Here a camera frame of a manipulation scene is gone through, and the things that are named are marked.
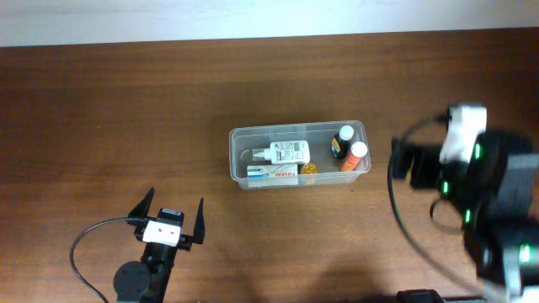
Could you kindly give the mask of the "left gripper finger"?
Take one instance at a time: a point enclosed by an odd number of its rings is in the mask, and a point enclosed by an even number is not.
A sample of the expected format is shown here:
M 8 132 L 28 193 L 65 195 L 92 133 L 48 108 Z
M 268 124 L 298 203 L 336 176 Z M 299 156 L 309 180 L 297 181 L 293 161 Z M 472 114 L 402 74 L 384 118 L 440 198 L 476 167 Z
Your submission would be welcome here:
M 133 226 L 144 226 L 148 222 L 148 212 L 155 194 L 155 188 L 151 187 L 144 198 L 128 213 L 127 223 Z
M 205 218 L 204 218 L 204 198 L 200 199 L 200 203 L 195 218 L 193 243 L 202 244 L 205 240 Z

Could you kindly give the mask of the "orange tube white cap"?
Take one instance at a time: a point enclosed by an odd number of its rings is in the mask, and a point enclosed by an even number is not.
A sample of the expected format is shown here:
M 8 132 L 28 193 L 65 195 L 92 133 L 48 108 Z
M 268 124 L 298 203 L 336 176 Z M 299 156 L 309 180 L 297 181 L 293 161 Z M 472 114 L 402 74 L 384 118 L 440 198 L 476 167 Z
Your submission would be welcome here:
M 345 158 L 342 166 L 342 172 L 350 172 L 355 170 L 356 166 L 359 164 L 360 160 L 367 154 L 368 147 L 366 143 L 362 141 L 357 141 L 353 143 L 350 147 L 350 152 Z

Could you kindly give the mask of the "white Panadol medicine box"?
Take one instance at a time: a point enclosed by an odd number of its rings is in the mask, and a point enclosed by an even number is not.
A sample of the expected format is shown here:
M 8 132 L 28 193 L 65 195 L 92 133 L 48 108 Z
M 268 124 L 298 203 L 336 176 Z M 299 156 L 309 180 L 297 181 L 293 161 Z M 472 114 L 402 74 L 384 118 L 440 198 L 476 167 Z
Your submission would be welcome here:
M 250 188 L 296 186 L 298 166 L 296 164 L 248 166 Z

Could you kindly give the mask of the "dark bottle white cap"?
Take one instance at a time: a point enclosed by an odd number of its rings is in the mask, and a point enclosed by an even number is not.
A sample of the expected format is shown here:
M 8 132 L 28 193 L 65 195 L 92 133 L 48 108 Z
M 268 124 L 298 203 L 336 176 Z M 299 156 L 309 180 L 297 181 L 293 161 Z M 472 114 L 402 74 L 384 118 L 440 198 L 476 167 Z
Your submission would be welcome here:
M 334 135 L 331 141 L 331 152 L 336 159 L 343 159 L 347 155 L 354 133 L 352 126 L 345 125 Z

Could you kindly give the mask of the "white spray bottle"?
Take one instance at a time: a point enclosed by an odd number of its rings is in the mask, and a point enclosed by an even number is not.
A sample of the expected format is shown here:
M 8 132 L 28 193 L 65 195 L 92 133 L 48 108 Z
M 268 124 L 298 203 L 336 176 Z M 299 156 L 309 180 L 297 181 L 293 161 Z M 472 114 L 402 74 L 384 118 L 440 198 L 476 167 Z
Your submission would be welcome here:
M 253 149 L 255 162 L 268 161 L 277 164 L 306 164 L 311 161 L 307 141 L 275 141 L 267 148 Z

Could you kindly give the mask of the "small gold lid jar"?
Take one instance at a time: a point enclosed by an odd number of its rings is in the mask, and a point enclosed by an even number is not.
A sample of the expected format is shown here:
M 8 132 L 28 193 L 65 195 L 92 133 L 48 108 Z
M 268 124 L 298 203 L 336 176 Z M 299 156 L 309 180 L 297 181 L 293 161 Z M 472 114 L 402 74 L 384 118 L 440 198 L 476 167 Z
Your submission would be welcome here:
M 302 176 L 302 183 L 305 186 L 314 185 L 317 180 L 318 168 L 314 163 L 303 164 L 300 169 L 300 175 Z

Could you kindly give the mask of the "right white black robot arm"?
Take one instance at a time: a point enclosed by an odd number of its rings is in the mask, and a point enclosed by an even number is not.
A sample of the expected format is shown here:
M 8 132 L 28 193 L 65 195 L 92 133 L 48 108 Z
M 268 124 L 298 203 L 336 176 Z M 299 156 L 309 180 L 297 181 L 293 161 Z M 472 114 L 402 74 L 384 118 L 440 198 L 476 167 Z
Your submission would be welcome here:
M 388 179 L 411 176 L 413 189 L 438 191 L 462 218 L 464 247 L 491 301 L 516 302 L 538 291 L 538 222 L 530 218 L 538 171 L 531 142 L 487 130 L 467 161 L 440 164 L 440 146 L 392 141 Z

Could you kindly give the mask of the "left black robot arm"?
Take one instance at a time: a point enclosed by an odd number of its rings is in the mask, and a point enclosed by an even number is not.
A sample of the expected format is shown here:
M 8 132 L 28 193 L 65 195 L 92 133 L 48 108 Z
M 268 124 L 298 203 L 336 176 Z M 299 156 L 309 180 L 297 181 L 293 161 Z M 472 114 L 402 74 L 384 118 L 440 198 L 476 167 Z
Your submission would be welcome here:
M 116 271 L 114 289 L 118 302 L 162 302 L 177 252 L 188 252 L 205 239 L 203 200 L 198 205 L 193 233 L 188 235 L 183 233 L 183 212 L 162 208 L 157 216 L 148 215 L 154 193 L 155 189 L 149 189 L 127 216 L 135 227 L 135 238 L 145 248 L 138 261 L 124 263 Z

